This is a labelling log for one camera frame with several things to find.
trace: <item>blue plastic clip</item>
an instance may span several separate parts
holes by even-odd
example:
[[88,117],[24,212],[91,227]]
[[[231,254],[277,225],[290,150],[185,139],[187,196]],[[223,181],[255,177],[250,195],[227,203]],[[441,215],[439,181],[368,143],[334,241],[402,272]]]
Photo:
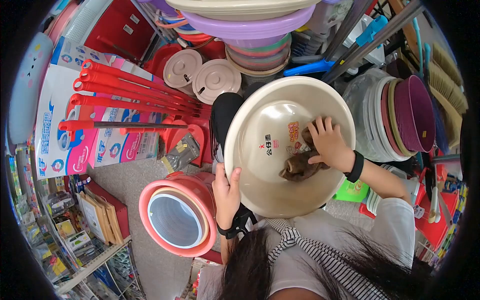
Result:
[[295,76],[295,75],[303,75],[308,73],[315,73],[315,72],[325,72],[328,71],[333,64],[335,63],[334,60],[325,61],[325,59],[310,63],[308,65],[299,66],[297,68],[285,70],[283,72],[283,76]]
[[355,41],[360,47],[365,45],[367,42],[371,43],[375,34],[377,34],[377,32],[379,32],[380,29],[382,29],[387,24],[387,22],[388,20],[387,18],[385,18],[385,16],[379,15],[374,20],[372,20],[370,24],[368,24],[367,28],[365,28],[363,33],[359,35],[357,39],[355,39]]

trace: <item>white shirt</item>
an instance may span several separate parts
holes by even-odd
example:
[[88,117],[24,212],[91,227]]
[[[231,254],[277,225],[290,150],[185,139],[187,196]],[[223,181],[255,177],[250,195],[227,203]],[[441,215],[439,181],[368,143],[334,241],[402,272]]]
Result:
[[[366,234],[381,245],[385,245],[400,259],[397,261],[407,267],[412,266],[415,246],[415,221],[413,208],[404,200],[387,198],[380,201],[377,216],[371,231],[337,219],[322,209],[304,216],[292,219],[295,228],[303,237],[322,241],[340,251],[353,247],[358,242],[343,232],[349,230]],[[257,226],[264,227],[264,220]],[[268,244],[271,250],[279,244],[280,234],[268,226]],[[305,288],[325,299],[328,299],[325,289],[306,268],[303,261],[311,266],[316,262],[300,246],[284,249],[275,261],[274,278],[270,295],[285,288]],[[204,267],[201,269],[198,287],[198,299],[211,299],[212,288],[217,287],[222,276],[222,267]]]

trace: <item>long black hair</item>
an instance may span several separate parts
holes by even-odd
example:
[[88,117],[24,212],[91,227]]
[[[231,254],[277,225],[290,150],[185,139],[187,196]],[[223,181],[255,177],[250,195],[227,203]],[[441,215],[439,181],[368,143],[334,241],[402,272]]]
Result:
[[[349,257],[346,263],[390,299],[416,299],[422,294],[431,277],[428,269],[402,265],[393,249],[362,232],[344,232],[358,241],[348,249],[341,249]],[[275,266],[268,261],[267,237],[266,228],[259,228],[233,244],[216,293],[217,300],[268,299]],[[323,266],[309,266],[306,262],[305,265],[325,288],[329,299],[347,298],[347,292]]]

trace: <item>hand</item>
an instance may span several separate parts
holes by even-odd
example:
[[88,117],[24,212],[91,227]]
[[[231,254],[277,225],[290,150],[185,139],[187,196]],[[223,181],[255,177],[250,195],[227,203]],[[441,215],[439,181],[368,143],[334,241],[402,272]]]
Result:
[[232,220],[240,207],[240,172],[235,168],[230,176],[230,184],[225,177],[225,165],[216,166],[215,180],[212,182],[213,195],[216,203],[216,222],[223,230],[232,227]]
[[320,155],[311,157],[308,163],[324,162],[343,173],[351,172],[355,163],[355,153],[345,145],[340,133],[340,125],[337,124],[332,129],[331,117],[325,119],[325,126],[322,117],[317,117],[316,121],[318,131],[311,122],[307,125],[312,135],[313,144]]

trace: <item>brown cloth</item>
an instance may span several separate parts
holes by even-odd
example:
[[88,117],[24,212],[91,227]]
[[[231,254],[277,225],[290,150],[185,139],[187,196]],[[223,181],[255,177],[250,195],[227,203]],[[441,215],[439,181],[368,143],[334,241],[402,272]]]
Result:
[[[315,120],[312,122],[315,128],[317,124]],[[313,138],[308,130],[308,127],[302,130],[301,136],[307,146],[312,149],[311,151],[303,152],[297,154],[293,157],[290,157],[285,161],[285,167],[280,171],[279,176],[285,178],[289,181],[300,182],[305,179],[315,175],[319,170],[328,170],[330,167],[325,163],[318,164],[309,164],[308,159],[315,155],[318,155],[318,152],[315,150],[315,145],[313,144]]]

